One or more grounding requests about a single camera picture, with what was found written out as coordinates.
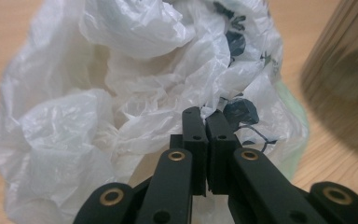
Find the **black object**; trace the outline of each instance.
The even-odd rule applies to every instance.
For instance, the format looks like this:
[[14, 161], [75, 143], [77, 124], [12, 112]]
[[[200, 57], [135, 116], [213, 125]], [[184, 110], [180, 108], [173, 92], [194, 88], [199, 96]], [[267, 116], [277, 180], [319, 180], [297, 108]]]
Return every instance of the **black object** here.
[[313, 185], [310, 193], [292, 186], [262, 152], [241, 147], [222, 112], [204, 128], [199, 109], [189, 108], [183, 129], [171, 136], [151, 178], [134, 189], [119, 183], [96, 189], [75, 224], [188, 224], [191, 196], [204, 194], [205, 176], [212, 193], [228, 195], [237, 224], [358, 224], [356, 193], [331, 182]]
[[226, 32], [226, 39], [230, 51], [231, 62], [234, 62], [234, 57], [240, 56], [245, 52], [246, 40], [244, 36], [246, 16], [235, 15], [235, 12], [225, 8], [218, 2], [213, 2], [216, 12], [225, 15], [229, 20], [228, 30]]
[[236, 132], [240, 128], [240, 124], [252, 125], [259, 121], [254, 104], [241, 96], [228, 101], [223, 114], [232, 132]]

